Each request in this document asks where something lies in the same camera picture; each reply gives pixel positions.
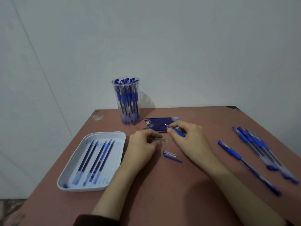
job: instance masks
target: table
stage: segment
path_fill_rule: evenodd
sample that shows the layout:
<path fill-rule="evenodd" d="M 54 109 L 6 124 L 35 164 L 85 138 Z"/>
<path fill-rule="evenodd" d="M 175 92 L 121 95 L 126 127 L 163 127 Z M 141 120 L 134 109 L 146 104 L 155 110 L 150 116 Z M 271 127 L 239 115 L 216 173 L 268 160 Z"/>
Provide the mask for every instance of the table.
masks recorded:
<path fill-rule="evenodd" d="M 141 121 L 123 125 L 118 110 L 99 110 L 102 120 L 92 115 L 54 163 L 28 200 L 19 210 L 20 226 L 68 226 L 79 214 L 89 214 L 103 191 L 70 193 L 57 187 L 57 180 L 81 140 L 90 133 L 122 131 L 129 136 L 144 128 Z M 301 224 L 301 185 L 284 180 L 280 173 L 268 171 L 261 160 L 239 139 L 232 126 L 249 128 L 260 136 L 284 165 L 301 181 L 301 158 L 277 140 L 258 123 L 236 107 L 191 107 L 143 109 L 142 117 L 180 117 L 202 125 L 215 155 L 235 176 L 248 186 L 278 214 L 296 225 Z M 121 216 L 121 225 L 242 225 L 219 188 L 193 165 L 171 140 L 136 177 Z M 218 144 L 222 139 L 258 172 L 283 192 L 277 197 L 255 178 L 241 163 L 229 156 Z M 178 155 L 183 163 L 163 157 L 163 150 Z"/>

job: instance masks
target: right hand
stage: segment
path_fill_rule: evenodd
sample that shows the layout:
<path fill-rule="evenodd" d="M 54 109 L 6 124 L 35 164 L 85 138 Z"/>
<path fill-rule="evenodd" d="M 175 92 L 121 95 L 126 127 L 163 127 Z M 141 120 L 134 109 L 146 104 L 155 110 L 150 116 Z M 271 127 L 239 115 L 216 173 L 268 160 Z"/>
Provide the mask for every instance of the right hand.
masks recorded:
<path fill-rule="evenodd" d="M 207 137 L 201 126 L 184 121 L 176 121 L 171 123 L 170 126 L 173 128 L 179 126 L 186 132 L 186 136 L 182 137 L 175 130 L 167 128 L 168 134 L 181 150 L 200 167 L 210 166 L 211 163 L 218 160 L 211 151 Z"/>

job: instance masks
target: white plastic tray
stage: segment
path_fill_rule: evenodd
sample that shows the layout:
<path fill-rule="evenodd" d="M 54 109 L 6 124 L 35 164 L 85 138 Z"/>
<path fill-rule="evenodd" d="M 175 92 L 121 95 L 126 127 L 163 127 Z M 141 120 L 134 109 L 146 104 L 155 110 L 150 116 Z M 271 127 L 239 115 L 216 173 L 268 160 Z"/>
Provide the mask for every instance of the white plastic tray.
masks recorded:
<path fill-rule="evenodd" d="M 87 175 L 89 171 L 91 170 L 92 165 L 94 164 L 98 153 L 101 150 L 101 147 L 105 143 L 105 141 L 108 141 L 112 139 L 112 142 L 115 140 L 115 143 L 107 156 L 107 159 L 105 161 L 105 164 L 103 166 L 103 169 L 100 173 L 99 178 L 97 179 L 96 184 L 94 183 L 94 180 L 96 178 L 96 175 L 94 176 L 94 179 L 92 182 L 87 182 L 85 186 L 83 186 L 84 181 L 87 178 Z M 92 141 L 94 140 L 94 144 L 98 140 L 99 143 L 97 147 L 95 148 L 95 151 L 93 155 L 91 156 L 87 167 L 85 171 L 82 173 L 81 179 L 79 180 L 78 184 L 73 184 L 74 178 L 78 172 L 78 169 L 86 155 L 86 152 L 88 151 L 88 148 Z M 109 182 L 111 181 L 115 171 L 120 165 L 122 152 L 123 152 L 123 146 L 126 140 L 126 135 L 123 132 L 100 132 L 100 133 L 91 133 L 87 135 L 79 144 L 73 155 L 71 156 L 69 162 L 67 163 L 66 167 L 62 171 L 60 177 L 58 178 L 58 188 L 64 191 L 70 191 L 70 192 L 83 192 L 83 191 L 97 191 L 97 190 L 105 190 L 108 186 Z"/>

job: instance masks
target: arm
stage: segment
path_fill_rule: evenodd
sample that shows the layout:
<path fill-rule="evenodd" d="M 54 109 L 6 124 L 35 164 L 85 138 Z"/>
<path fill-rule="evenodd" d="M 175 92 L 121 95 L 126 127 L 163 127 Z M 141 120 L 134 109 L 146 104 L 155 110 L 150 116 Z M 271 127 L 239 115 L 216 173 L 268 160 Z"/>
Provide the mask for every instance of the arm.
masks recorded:
<path fill-rule="evenodd" d="M 162 138 L 154 130 L 137 131 L 130 136 L 130 141 L 123 161 L 115 172 L 92 214 L 119 220 L 126 196 L 137 173 L 151 159 L 160 140 L 148 143 L 148 137 Z"/>
<path fill-rule="evenodd" d="M 213 154 L 201 126 L 177 121 L 186 132 L 181 137 L 174 130 L 167 132 L 182 151 L 216 182 L 239 219 L 246 226 L 284 226 L 286 221 L 240 182 Z"/>

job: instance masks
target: floor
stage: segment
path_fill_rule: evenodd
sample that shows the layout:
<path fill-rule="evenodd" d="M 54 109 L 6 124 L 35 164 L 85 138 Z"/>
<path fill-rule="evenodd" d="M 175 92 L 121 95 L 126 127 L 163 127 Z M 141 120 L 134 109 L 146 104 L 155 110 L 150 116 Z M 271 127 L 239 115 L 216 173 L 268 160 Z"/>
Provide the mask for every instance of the floor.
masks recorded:
<path fill-rule="evenodd" d="M 0 226 L 4 226 L 9 216 L 16 212 L 24 204 L 26 199 L 5 199 L 0 200 Z M 14 223 L 11 226 L 17 226 L 19 223 Z"/>

